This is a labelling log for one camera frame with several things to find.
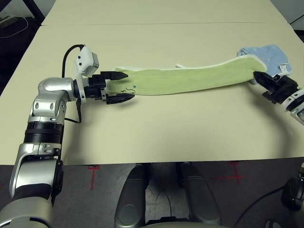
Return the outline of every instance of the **beige table surface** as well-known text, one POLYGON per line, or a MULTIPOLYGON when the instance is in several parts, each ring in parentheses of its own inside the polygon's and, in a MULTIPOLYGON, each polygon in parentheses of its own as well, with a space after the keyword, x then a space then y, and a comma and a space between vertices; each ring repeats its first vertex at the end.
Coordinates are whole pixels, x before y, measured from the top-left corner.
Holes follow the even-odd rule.
MULTIPOLYGON (((65 51, 86 43, 99 70, 115 66, 199 67, 236 56, 244 46, 277 44, 292 78, 304 86, 304 45, 284 23, 42 26, 0 98, 0 164, 13 164, 38 83, 61 76, 65 51)), ((71 52, 66 77, 74 76, 71 52)), ((303 156, 304 127, 272 105, 259 85, 176 95, 136 96, 123 104, 90 100, 83 122, 66 122, 65 164, 214 161, 303 156)), ((67 117, 77 118, 70 103, 67 117)))
POLYGON ((270 0, 56 0, 42 25, 286 22, 270 0))

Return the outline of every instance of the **light blue cloth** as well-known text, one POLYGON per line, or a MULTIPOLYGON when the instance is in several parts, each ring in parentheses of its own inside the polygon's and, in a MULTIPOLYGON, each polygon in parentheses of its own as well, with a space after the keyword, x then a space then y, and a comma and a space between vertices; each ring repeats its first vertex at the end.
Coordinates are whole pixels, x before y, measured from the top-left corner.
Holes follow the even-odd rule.
POLYGON ((289 75, 292 72, 292 68, 288 62, 288 58, 285 53, 277 45, 267 45, 264 47, 243 47, 237 56, 252 54, 262 60, 268 70, 267 73, 274 77, 275 75, 289 75))

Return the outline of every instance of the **power strip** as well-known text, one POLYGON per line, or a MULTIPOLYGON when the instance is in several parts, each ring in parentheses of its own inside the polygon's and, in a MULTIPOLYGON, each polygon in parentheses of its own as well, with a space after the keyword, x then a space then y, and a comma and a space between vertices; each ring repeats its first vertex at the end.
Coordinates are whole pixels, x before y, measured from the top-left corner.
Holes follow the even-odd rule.
POLYGON ((15 22, 17 22, 18 19, 14 16, 6 16, 0 19, 0 28, 5 28, 15 22))

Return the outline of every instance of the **gray floor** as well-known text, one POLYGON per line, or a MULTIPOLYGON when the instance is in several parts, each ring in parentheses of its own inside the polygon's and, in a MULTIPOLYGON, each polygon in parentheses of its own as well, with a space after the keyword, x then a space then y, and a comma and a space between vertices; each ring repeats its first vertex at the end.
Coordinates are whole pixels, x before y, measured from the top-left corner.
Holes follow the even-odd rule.
MULTIPOLYGON (((295 175, 304 158, 241 161, 236 164, 239 183, 230 162, 194 162, 208 180, 221 210, 223 225, 233 227, 240 213, 259 196, 276 189, 295 175)), ((88 166, 66 166, 64 187, 54 206, 55 228, 111 228, 115 206, 126 176, 134 164, 101 165, 95 170, 88 166)), ((0 209, 9 203, 8 186, 12 166, 0 166, 0 209)), ((184 190, 176 184, 174 163, 153 163, 151 180, 146 190, 146 220, 170 215, 188 216, 184 190)), ((293 228, 290 212, 280 202, 280 193, 264 199, 244 217, 239 227, 263 228, 271 218, 283 228, 293 228)))

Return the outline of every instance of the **towel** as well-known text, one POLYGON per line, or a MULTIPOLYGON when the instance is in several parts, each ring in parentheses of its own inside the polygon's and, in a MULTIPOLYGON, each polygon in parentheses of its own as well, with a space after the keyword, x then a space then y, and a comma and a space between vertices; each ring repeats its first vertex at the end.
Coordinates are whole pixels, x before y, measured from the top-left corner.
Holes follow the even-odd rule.
POLYGON ((267 45, 264 47, 244 47, 237 56, 255 55, 261 59, 267 66, 267 74, 271 77, 276 75, 285 76, 292 72, 285 53, 277 45, 267 45))
POLYGON ((139 69, 116 67, 115 71, 129 77, 108 81, 107 90, 113 93, 136 95, 165 95, 228 86, 248 81, 254 71, 267 71, 266 65, 254 55, 205 67, 179 69, 139 69))

